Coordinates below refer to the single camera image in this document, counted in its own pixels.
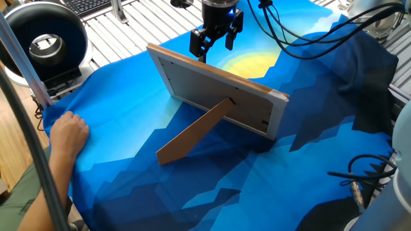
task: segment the hand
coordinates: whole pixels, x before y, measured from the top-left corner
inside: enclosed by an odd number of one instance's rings
[[[79,115],[68,111],[54,123],[50,131],[52,157],[76,161],[89,137],[90,128]]]

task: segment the cable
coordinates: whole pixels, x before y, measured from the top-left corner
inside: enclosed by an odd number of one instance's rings
[[[357,161],[360,158],[376,158],[376,159],[388,164],[389,166],[391,166],[393,168],[393,170],[388,171],[386,173],[378,174],[378,175],[375,175],[375,176],[357,176],[357,175],[354,175],[352,166],[353,166],[354,162]],[[348,180],[344,180],[343,182],[341,182],[340,185],[341,186],[346,186],[346,185],[351,186],[350,187],[351,188],[351,194],[353,195],[353,199],[354,199],[354,201],[356,202],[356,204],[358,206],[358,211],[362,214],[365,210],[365,207],[364,207],[364,200],[363,200],[362,192],[361,192],[361,189],[360,189],[360,186],[359,186],[358,183],[365,184],[365,185],[370,185],[371,187],[373,187],[377,191],[381,192],[386,184],[379,184],[379,183],[375,184],[375,183],[372,183],[370,180],[380,180],[382,178],[392,176],[395,173],[396,169],[397,169],[397,166],[385,157],[381,157],[381,156],[378,156],[378,155],[372,155],[372,154],[363,154],[363,155],[356,156],[356,157],[354,157],[353,159],[350,160],[350,162],[348,163],[348,172],[349,172],[349,174],[342,174],[342,173],[335,173],[335,172],[328,172],[327,174],[330,175],[330,176],[338,176],[338,177],[342,177],[342,178],[348,178]]]
[[[248,4],[249,4],[249,7],[250,7],[250,10],[251,10],[252,16],[254,17],[254,20],[257,22],[257,24],[258,24],[258,26],[260,27],[260,29],[261,29],[265,34],[267,34],[269,37],[275,39],[275,37],[274,37],[273,35],[269,34],[269,32],[268,32],[266,29],[264,29],[264,27],[263,27],[263,26],[261,25],[261,23],[258,21],[258,19],[257,19],[257,17],[256,17],[256,14],[255,14],[252,6],[251,6],[250,0],[247,0],[247,2],[248,2]],[[402,5],[402,4],[399,4],[399,3],[386,3],[386,4],[379,5],[379,6],[377,6],[377,7],[371,8],[371,9],[369,9],[369,10],[367,10],[367,11],[364,11],[363,13],[361,13],[361,14],[359,14],[359,15],[351,18],[351,19],[349,19],[348,21],[346,21],[346,22],[344,22],[344,23],[342,23],[342,24],[339,24],[339,25],[335,26],[335,27],[332,28],[328,33],[326,33],[325,35],[323,35],[323,36],[321,36],[321,37],[319,37],[318,39],[315,39],[315,40],[308,39],[308,38],[304,38],[304,37],[301,37],[301,36],[293,33],[293,32],[290,31],[288,28],[286,28],[285,26],[283,26],[283,25],[281,24],[281,22],[274,17],[274,14],[271,12],[271,10],[268,9],[268,11],[270,12],[271,16],[274,18],[274,20],[276,21],[276,23],[278,23],[278,25],[280,25],[280,27],[281,27],[282,30],[286,30],[288,33],[290,33],[291,35],[293,35],[293,36],[295,36],[295,37],[297,37],[297,38],[300,38],[300,39],[302,39],[302,40],[309,41],[309,42],[307,42],[307,43],[305,43],[305,44],[291,44],[291,43],[289,43],[289,42],[287,42],[287,41],[279,40],[278,38],[275,39],[275,40],[280,41],[280,43],[283,43],[283,44],[286,44],[286,45],[289,45],[289,46],[297,47],[297,46],[307,46],[307,45],[310,45],[310,44],[313,44],[313,43],[316,43],[316,42],[318,42],[318,43],[333,43],[333,42],[341,41],[342,39],[346,38],[347,35],[344,36],[344,37],[341,37],[341,38],[333,39],[333,40],[322,40],[322,39],[325,38],[325,37],[327,37],[328,35],[332,34],[334,31],[340,29],[342,26],[345,26],[346,24],[349,24],[349,23],[353,22],[354,20],[356,20],[357,18],[365,15],[366,13],[375,11],[375,10],[380,9],[380,8],[388,7],[388,6],[400,7],[401,10],[403,10],[403,5]]]
[[[57,188],[51,176],[47,159],[43,153],[39,138],[37,137],[27,113],[21,105],[14,88],[2,68],[0,68],[0,88],[3,90],[3,93],[6,96],[6,99],[10,104],[17,121],[19,122],[24,138],[26,138],[27,145],[33,157],[37,174],[39,175],[40,183],[44,191],[44,196],[46,197],[47,206],[51,220],[55,226],[55,230],[70,231],[69,225],[67,224],[67,218],[64,215],[63,204],[58,196]]]
[[[382,173],[380,175],[375,175],[375,176],[356,176],[352,175],[352,166],[354,162],[360,158],[376,158],[389,166],[393,168],[393,170],[388,171],[386,173]],[[337,176],[337,177],[342,177],[342,178],[347,178],[347,179],[352,179],[352,180],[379,180],[382,178],[386,178],[389,176],[392,176],[396,172],[397,166],[393,164],[391,161],[387,160],[384,157],[378,156],[378,155],[372,155],[372,154],[363,154],[359,155],[357,157],[354,157],[349,163],[348,163],[348,172],[351,174],[343,174],[343,173],[336,173],[336,172],[328,172],[327,174],[330,176]]]
[[[293,35],[294,37],[297,37],[298,39],[302,39],[302,40],[305,40],[305,41],[309,41],[309,43],[305,43],[305,44],[306,44],[306,45],[310,45],[310,44],[312,44],[312,43],[310,43],[310,42],[318,42],[318,43],[338,42],[340,39],[343,39],[343,37],[337,38],[337,39],[334,39],[334,40],[329,40],[329,41],[321,41],[321,40],[322,40],[323,38],[327,37],[328,35],[332,34],[333,32],[335,32],[336,30],[342,28],[343,26],[345,26],[345,25],[347,25],[347,24],[350,24],[351,22],[353,22],[353,21],[357,20],[358,18],[364,16],[365,14],[371,13],[371,12],[373,12],[373,11],[375,11],[375,10],[379,10],[379,9],[381,9],[381,8],[385,8],[385,7],[389,7],[389,6],[399,7],[402,11],[404,10],[404,6],[403,6],[401,3],[385,3],[385,4],[381,4],[381,5],[379,5],[379,6],[370,8],[370,9],[368,9],[368,10],[366,10],[366,11],[364,11],[364,12],[358,14],[358,15],[356,15],[355,17],[350,18],[348,21],[345,21],[345,22],[343,22],[343,23],[335,26],[335,27],[332,28],[328,33],[326,33],[325,35],[323,35],[323,36],[321,36],[320,38],[315,39],[315,40],[312,40],[312,39],[309,39],[309,38],[305,38],[305,37],[302,37],[302,36],[299,36],[299,35],[295,34],[295,33],[292,32],[291,30],[289,30],[288,28],[286,28],[284,25],[282,25],[282,24],[274,17],[274,14],[271,12],[271,10],[270,10],[269,8],[268,8],[267,10],[268,10],[268,12],[271,14],[271,16],[273,17],[273,19],[275,20],[275,22],[276,22],[282,29],[284,29],[284,30],[287,31],[289,34]]]
[[[277,12],[277,18],[278,18],[279,23],[281,24],[280,14],[278,13],[277,8],[274,5],[272,7],[275,9],[275,12]],[[284,28],[281,27],[281,31],[283,32],[284,41],[288,44],[287,38],[285,37]]]
[[[277,38],[277,35],[276,35],[275,32],[274,32],[274,29],[273,29],[273,27],[272,27],[272,25],[271,25],[270,19],[268,18],[267,11],[266,11],[265,8],[263,8],[263,13],[264,13],[265,19],[266,19],[266,21],[267,21],[268,27],[270,28],[270,31],[271,31],[271,33],[272,33],[272,35],[273,35],[273,37],[274,37],[274,40],[277,42],[278,46],[279,46],[286,54],[288,54],[288,55],[290,55],[290,56],[292,56],[292,57],[294,57],[294,58],[301,59],[301,60],[313,60],[313,59],[316,59],[316,58],[318,58],[318,57],[321,57],[321,56],[326,55],[326,54],[328,54],[329,52],[333,51],[333,50],[336,49],[338,46],[340,46],[340,45],[343,44],[345,41],[347,41],[349,38],[351,38],[355,33],[363,30],[364,28],[366,28],[367,26],[371,25],[372,23],[374,23],[374,22],[376,22],[376,21],[378,21],[378,20],[382,20],[382,19],[388,17],[389,15],[392,15],[393,13],[396,13],[396,12],[402,11],[402,10],[403,10],[402,7],[401,7],[401,8],[396,8],[396,7],[391,6],[390,8],[387,8],[387,9],[385,9],[385,10],[377,13],[376,15],[372,16],[370,19],[368,19],[367,21],[365,21],[363,24],[361,24],[359,27],[357,27],[355,30],[353,30],[352,32],[350,32],[350,34],[348,34],[348,35],[346,35],[345,37],[343,37],[340,42],[338,42],[337,44],[335,44],[334,46],[332,46],[332,47],[329,48],[328,50],[326,50],[326,51],[324,51],[324,52],[322,52],[322,53],[320,53],[320,54],[318,54],[318,55],[312,56],[312,57],[295,55],[295,54],[289,52],[289,51],[282,45],[282,43],[279,41],[279,39]]]
[[[34,98],[34,96],[31,96],[32,100],[34,101],[34,103],[37,105],[37,109],[34,113],[34,117],[36,117],[36,119],[39,119],[39,123],[37,124],[37,130],[43,132],[44,129],[40,128],[41,122],[43,121],[43,107],[40,105],[39,102],[37,102]]]

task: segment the cable connector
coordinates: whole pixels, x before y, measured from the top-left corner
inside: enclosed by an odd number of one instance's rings
[[[354,201],[358,206],[358,211],[360,212],[360,214],[363,214],[365,211],[364,199],[362,198],[360,185],[358,185],[357,181],[351,182],[351,193],[353,194]]]
[[[259,0],[258,8],[263,9],[272,6],[272,0]]]

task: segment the dark blue fabric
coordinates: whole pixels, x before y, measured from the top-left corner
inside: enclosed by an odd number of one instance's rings
[[[295,4],[317,13],[309,17],[314,22],[329,15],[309,1]],[[276,46],[247,4],[238,7],[245,29],[232,52],[222,49],[223,40],[214,45],[211,65],[221,67],[236,51],[239,56]],[[188,40],[187,33],[162,46],[191,56]],[[287,49],[313,55],[327,47]],[[165,166],[155,152],[204,112],[170,98],[147,52],[97,70],[44,112],[44,126],[49,134],[54,121],[72,110],[91,127],[71,196],[92,230],[341,230],[356,215],[355,205],[349,188],[326,172],[346,172],[359,154],[392,152],[387,88],[397,62],[365,33],[316,60],[281,52],[263,78],[252,79],[290,95],[275,142],[220,121],[186,158]],[[378,171],[369,163],[377,164],[359,161],[354,171]],[[329,203],[335,206],[323,206]],[[319,211],[333,216],[318,222]]]

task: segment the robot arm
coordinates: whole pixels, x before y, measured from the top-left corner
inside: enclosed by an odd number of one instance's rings
[[[190,52],[201,62],[206,62],[206,55],[214,43],[225,37],[225,47],[232,50],[237,33],[243,31],[243,12],[237,9],[239,0],[202,0],[202,29],[191,30]],[[177,8],[187,8],[193,0],[171,0]]]

